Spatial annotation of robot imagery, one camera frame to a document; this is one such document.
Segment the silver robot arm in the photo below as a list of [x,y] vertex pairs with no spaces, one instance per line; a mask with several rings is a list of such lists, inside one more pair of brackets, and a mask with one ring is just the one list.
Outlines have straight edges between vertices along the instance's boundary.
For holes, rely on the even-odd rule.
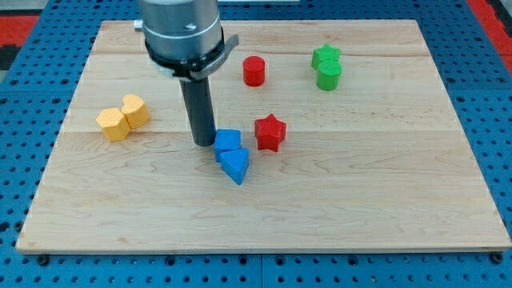
[[201,81],[217,71],[239,44],[224,37],[217,0],[138,0],[151,60],[170,76]]

